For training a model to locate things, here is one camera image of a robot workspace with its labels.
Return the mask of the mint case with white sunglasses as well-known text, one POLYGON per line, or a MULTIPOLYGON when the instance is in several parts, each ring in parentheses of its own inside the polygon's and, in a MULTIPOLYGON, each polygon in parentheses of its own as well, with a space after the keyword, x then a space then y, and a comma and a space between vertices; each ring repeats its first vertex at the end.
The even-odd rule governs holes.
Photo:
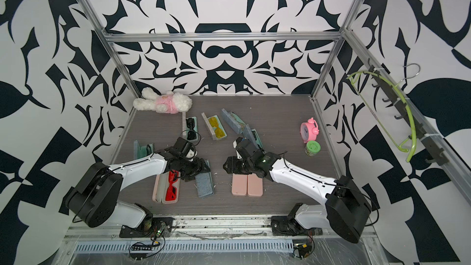
POLYGON ((197 195, 199 198, 206 198, 214 194, 214 184, 210 169, 209 160, 205 161, 206 168, 204 172, 199 173, 196 177, 197 195))

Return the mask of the pink case with red glasses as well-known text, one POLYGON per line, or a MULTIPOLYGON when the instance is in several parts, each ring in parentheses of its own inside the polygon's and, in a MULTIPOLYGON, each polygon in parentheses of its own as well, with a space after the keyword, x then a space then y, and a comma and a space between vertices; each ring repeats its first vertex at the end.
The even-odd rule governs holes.
POLYGON ((180 195, 180 173, 169 171, 156 176, 152 201, 160 204, 175 204, 180 195))

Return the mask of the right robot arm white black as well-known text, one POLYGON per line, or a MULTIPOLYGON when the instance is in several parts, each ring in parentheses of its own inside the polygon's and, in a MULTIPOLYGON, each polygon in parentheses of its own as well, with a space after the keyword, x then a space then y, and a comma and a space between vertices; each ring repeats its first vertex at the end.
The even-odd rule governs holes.
POLYGON ((342 239, 357 244, 372 212, 371 199, 352 179, 314 174, 285 159, 284 155, 256 152, 253 156, 228 157, 223 165, 228 174, 255 174, 262 179, 289 186, 322 205, 300 204, 291 211, 293 224, 306 230, 331 228, 342 239))

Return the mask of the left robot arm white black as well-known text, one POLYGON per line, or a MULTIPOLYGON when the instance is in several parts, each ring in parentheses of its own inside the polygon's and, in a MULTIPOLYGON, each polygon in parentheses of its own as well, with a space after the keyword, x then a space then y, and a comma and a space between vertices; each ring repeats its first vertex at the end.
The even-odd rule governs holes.
POLYGON ((127 163, 110 166, 94 163, 65 196, 65 206, 90 228, 121 225, 146 231, 145 222, 152 218, 150 212, 138 204, 120 201, 120 192, 143 179, 170 171, 179 172, 185 181, 209 173, 206 161, 193 151, 190 153, 188 157, 167 148, 127 163))

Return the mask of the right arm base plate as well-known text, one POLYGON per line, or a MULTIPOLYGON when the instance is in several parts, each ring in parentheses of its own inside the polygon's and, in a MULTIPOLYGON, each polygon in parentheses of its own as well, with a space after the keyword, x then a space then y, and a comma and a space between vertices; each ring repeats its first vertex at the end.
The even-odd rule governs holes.
POLYGON ((297 203, 292 208, 287 216, 272 216, 271 228, 272 234, 275 236, 321 236, 323 230, 321 228, 303 228, 296 220, 295 213, 302 206, 302 203, 297 203))

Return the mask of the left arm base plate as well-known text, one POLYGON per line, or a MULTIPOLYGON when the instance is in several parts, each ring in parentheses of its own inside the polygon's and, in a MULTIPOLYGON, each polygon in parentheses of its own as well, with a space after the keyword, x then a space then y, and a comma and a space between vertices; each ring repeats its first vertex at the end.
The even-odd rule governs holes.
POLYGON ((120 238, 156 239, 170 235, 174 221, 173 217, 156 217, 144 206, 140 204, 137 206, 145 212, 143 221, 137 228, 130 228, 126 225, 123 225, 119 234, 120 238))

